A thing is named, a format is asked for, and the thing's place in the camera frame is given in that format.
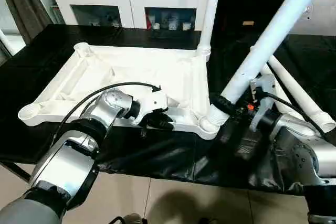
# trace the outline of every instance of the tiled floor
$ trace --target tiled floor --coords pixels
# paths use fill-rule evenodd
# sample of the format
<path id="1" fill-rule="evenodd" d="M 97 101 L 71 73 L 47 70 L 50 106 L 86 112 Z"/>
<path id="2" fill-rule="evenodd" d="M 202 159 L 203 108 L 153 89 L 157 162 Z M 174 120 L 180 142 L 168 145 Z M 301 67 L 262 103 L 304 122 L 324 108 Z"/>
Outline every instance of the tiled floor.
<path id="1" fill-rule="evenodd" d="M 1 166 L 0 177 L 2 208 L 27 185 Z M 217 219 L 217 224 L 307 223 L 302 197 L 100 173 L 86 202 L 67 212 L 63 224 L 107 224 L 134 212 L 150 224 L 197 224 L 201 217 Z"/>

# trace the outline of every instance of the pvc pipe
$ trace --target pvc pipe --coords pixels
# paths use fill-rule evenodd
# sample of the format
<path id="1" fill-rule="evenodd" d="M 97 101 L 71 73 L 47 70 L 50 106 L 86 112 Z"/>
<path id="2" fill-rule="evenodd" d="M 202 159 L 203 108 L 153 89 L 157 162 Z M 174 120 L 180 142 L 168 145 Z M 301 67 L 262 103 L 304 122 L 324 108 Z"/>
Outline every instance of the pvc pipe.
<path id="1" fill-rule="evenodd" d="M 196 56 L 201 54 L 205 56 L 206 61 L 209 61 L 211 53 L 211 35 L 214 28 L 218 0 L 207 0 L 205 16 L 203 20 L 203 28 L 201 39 L 197 46 Z"/>
<path id="2" fill-rule="evenodd" d="M 292 94 L 302 110 L 311 118 L 324 132 L 329 132 L 336 127 L 336 122 L 331 116 L 322 111 L 321 108 L 312 100 L 305 90 L 297 83 L 294 77 L 283 67 L 283 65 L 271 56 L 269 64 L 274 72 L 281 79 L 288 91 Z"/>
<path id="3" fill-rule="evenodd" d="M 4 46 L 7 48 L 7 50 L 9 51 L 9 53 L 13 56 L 14 54 L 16 54 L 16 51 L 14 50 L 14 48 L 10 45 L 9 40 L 7 39 L 6 35 L 4 35 L 4 33 L 1 31 L 0 29 L 0 40 L 1 42 L 4 44 Z"/>
<path id="4" fill-rule="evenodd" d="M 235 104 L 248 88 L 250 81 L 262 70 L 270 56 L 279 47 L 285 36 L 300 18 L 312 0 L 285 0 L 271 22 L 259 37 L 254 49 L 250 51 L 221 95 Z M 211 105 L 200 126 L 206 131 L 219 130 L 229 115 Z"/>
<path id="5" fill-rule="evenodd" d="M 268 67 L 268 65 L 266 64 L 261 72 L 260 72 L 263 76 L 266 75 L 266 74 L 271 74 L 273 75 L 272 71 L 270 70 L 270 68 Z M 284 90 L 282 89 L 280 83 L 278 82 L 277 78 L 274 76 L 274 79 L 275 79 L 275 93 L 276 93 L 276 96 L 285 100 L 286 102 L 290 102 L 288 96 L 286 95 L 286 93 L 284 92 Z M 296 112 L 295 110 L 293 110 L 292 108 L 286 106 L 285 104 L 281 103 L 281 102 L 278 102 L 278 101 L 275 101 L 275 105 L 278 109 L 278 111 L 282 114 L 290 114 L 292 116 L 295 116 L 296 118 L 298 119 L 301 119 L 301 120 L 304 120 L 302 115 L 300 115 L 298 112 Z"/>

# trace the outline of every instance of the black cable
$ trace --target black cable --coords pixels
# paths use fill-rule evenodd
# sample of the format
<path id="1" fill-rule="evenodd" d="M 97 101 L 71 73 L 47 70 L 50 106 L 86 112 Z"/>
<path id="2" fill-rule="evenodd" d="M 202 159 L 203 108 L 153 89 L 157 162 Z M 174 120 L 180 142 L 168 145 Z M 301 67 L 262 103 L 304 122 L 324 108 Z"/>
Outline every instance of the black cable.
<path id="1" fill-rule="evenodd" d="M 63 125 L 65 124 L 65 122 L 69 119 L 69 117 L 80 107 L 82 106 L 83 103 L 85 103 L 88 99 L 90 99 L 91 97 L 93 97 L 94 95 L 106 90 L 106 89 L 111 89 L 111 88 L 116 88 L 119 86 L 128 86 L 128 85 L 140 85 L 140 86 L 146 86 L 146 87 L 150 87 L 153 89 L 153 92 L 155 91 L 159 91 L 161 90 L 161 88 L 154 86 L 152 84 L 148 84 L 148 83 L 144 83 L 144 82 L 121 82 L 121 83 L 116 83 L 116 84 L 112 84 L 112 85 L 108 85 L 106 87 L 103 87 L 101 89 L 98 89 L 94 92 L 92 92 L 91 94 L 89 94 L 88 96 L 86 96 L 83 100 L 81 100 L 79 103 L 76 104 L 76 106 L 74 106 L 72 108 L 72 110 L 70 110 L 70 112 L 63 118 L 63 120 L 60 122 L 60 125 L 58 126 L 54 136 L 52 137 L 52 141 L 51 141 L 51 145 L 53 146 L 55 140 L 58 137 L 58 134 L 60 132 L 60 130 L 62 129 Z"/>
<path id="2" fill-rule="evenodd" d="M 109 224 L 114 224 L 117 220 L 120 220 L 121 224 L 126 224 L 126 221 L 120 216 L 115 217 Z"/>
<path id="3" fill-rule="evenodd" d="M 316 130 L 321 134 L 321 136 L 324 138 L 324 140 L 328 141 L 326 134 L 324 133 L 324 131 L 320 128 L 320 126 L 318 126 L 316 124 L 316 122 L 314 122 L 306 113 L 304 113 L 302 110 L 300 110 L 299 108 L 295 107 L 294 105 L 290 104 L 289 102 L 281 99 L 280 97 L 277 97 L 276 95 L 273 95 L 271 93 L 262 91 L 260 92 L 260 95 L 263 95 L 265 97 L 270 97 L 273 98 L 274 100 L 277 100 L 278 102 L 283 103 L 284 105 L 290 107 L 291 109 L 295 110 L 296 112 L 298 112 L 299 114 L 301 114 L 303 116 L 303 118 L 309 122 L 311 125 L 313 125 Z"/>
<path id="4" fill-rule="evenodd" d="M 80 113 L 80 116 L 82 116 L 84 114 L 84 112 L 88 109 L 88 107 L 90 107 L 91 104 L 93 104 L 93 102 L 98 98 L 99 96 L 96 96 L 95 98 L 93 98 L 91 101 L 88 102 L 88 104 L 86 104 L 86 106 L 84 107 L 84 109 L 82 110 L 82 112 Z"/>

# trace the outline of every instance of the black table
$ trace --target black table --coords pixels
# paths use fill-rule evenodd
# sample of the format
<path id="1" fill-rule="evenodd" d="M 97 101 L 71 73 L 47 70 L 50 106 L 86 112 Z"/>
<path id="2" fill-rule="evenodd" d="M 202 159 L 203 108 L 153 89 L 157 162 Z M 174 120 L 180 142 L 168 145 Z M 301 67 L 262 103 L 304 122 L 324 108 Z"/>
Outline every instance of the black table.
<path id="1" fill-rule="evenodd" d="M 210 92 L 221 92 L 258 34 L 215 34 L 208 63 Z M 0 161 L 36 163 L 50 146 L 58 123 L 27 127 L 17 112 L 32 103 L 73 53 L 92 45 L 195 49 L 199 32 L 148 31 L 49 25 L 30 45 L 0 67 L 3 104 Z M 276 56 L 299 83 L 335 118 L 335 38 L 289 36 Z M 246 122 L 229 120 L 213 141 L 196 134 L 115 127 L 98 157 L 100 170 L 217 186 L 301 194 L 288 156 Z"/>

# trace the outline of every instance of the glass cabinet door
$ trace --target glass cabinet door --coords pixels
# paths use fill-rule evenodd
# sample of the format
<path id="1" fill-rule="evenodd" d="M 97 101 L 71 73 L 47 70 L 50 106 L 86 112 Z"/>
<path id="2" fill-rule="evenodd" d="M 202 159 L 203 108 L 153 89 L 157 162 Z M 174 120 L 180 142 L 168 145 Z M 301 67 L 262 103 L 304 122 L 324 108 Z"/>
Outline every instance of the glass cabinet door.
<path id="1" fill-rule="evenodd" d="M 67 25 L 134 28 L 130 0 L 56 0 Z"/>
<path id="2" fill-rule="evenodd" d="M 145 7 L 147 29 L 194 30 L 196 9 Z"/>
<path id="3" fill-rule="evenodd" d="M 117 6 L 71 5 L 78 25 L 122 27 Z"/>
<path id="4" fill-rule="evenodd" d="M 130 0 L 135 28 L 195 30 L 203 28 L 207 0 Z"/>

